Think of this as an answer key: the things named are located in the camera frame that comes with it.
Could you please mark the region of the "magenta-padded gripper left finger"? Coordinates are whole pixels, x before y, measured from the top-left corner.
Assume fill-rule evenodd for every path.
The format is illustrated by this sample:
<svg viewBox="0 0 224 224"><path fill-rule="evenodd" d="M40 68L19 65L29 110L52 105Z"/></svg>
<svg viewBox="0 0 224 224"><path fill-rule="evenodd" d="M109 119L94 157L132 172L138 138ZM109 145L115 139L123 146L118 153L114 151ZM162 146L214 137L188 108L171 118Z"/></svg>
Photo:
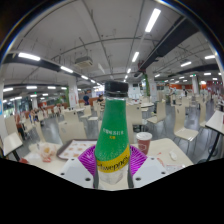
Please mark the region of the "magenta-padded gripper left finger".
<svg viewBox="0 0 224 224"><path fill-rule="evenodd" d="M87 148L80 156L69 159L59 176L84 188L98 188L98 171L94 155L95 146Z"/></svg>

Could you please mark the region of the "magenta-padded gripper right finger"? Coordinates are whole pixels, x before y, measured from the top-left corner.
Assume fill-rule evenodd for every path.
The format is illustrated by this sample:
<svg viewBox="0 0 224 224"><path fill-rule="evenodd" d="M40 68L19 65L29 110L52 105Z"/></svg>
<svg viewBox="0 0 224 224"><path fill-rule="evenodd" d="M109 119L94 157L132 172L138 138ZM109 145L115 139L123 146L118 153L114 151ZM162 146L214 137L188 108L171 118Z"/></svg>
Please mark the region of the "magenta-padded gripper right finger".
<svg viewBox="0 0 224 224"><path fill-rule="evenodd" d="M143 187L167 175L166 169L156 157L147 157L135 146L131 146L130 151L127 175L129 188Z"/></svg>

